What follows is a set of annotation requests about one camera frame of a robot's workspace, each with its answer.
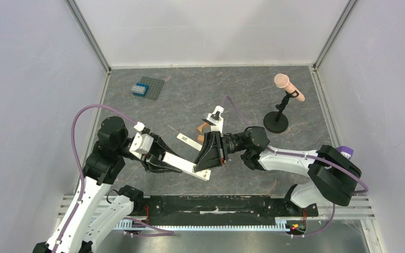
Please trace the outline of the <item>white remote control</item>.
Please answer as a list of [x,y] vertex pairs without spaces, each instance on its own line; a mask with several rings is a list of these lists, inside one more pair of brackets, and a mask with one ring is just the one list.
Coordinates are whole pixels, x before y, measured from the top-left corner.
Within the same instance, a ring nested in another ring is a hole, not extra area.
[[162,160],[166,164],[168,164],[174,168],[177,168],[180,171],[182,171],[188,175],[191,175],[195,178],[198,178],[200,180],[208,181],[210,179],[210,174],[211,174],[210,170],[206,169],[206,170],[195,172],[194,168],[196,167],[196,165],[194,163],[187,161],[172,153],[165,152],[165,155],[163,156]]

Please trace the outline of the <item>white remote battery cover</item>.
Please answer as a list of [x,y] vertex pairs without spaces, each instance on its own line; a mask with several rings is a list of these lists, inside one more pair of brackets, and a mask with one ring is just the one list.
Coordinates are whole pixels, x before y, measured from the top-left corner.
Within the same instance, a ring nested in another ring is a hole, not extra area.
[[191,146],[192,148],[194,148],[194,149],[196,149],[198,151],[200,151],[202,149],[202,145],[200,143],[196,142],[195,140],[187,137],[186,135],[184,135],[182,133],[179,133],[177,135],[177,139],[184,142],[185,144]]

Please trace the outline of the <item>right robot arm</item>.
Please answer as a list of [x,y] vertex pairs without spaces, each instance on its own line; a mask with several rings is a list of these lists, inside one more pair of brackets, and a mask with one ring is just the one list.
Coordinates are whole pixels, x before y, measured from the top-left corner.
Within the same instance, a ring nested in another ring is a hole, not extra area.
[[220,167],[228,156],[240,152],[243,164],[251,170],[283,171],[308,177],[304,184],[290,187],[283,201],[290,215],[319,201],[348,206],[361,170],[351,162],[352,149],[323,145],[318,150],[295,151],[270,146],[263,127],[249,126],[240,133],[206,132],[195,159],[194,172]]

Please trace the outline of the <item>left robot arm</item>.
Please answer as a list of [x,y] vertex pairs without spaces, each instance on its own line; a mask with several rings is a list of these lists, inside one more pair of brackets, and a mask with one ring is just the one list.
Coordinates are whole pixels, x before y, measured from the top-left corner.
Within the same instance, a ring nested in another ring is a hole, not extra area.
[[141,122],[134,128],[135,136],[129,137],[121,117],[112,116],[102,122],[91,154],[84,166],[79,167],[80,182],[72,204],[56,232],[46,242],[37,243],[34,252],[96,252],[124,217],[143,212],[143,192],[124,186],[110,206],[96,219],[92,218],[124,168],[126,158],[140,162],[148,172],[181,172],[162,160],[172,151],[160,136],[150,133]]

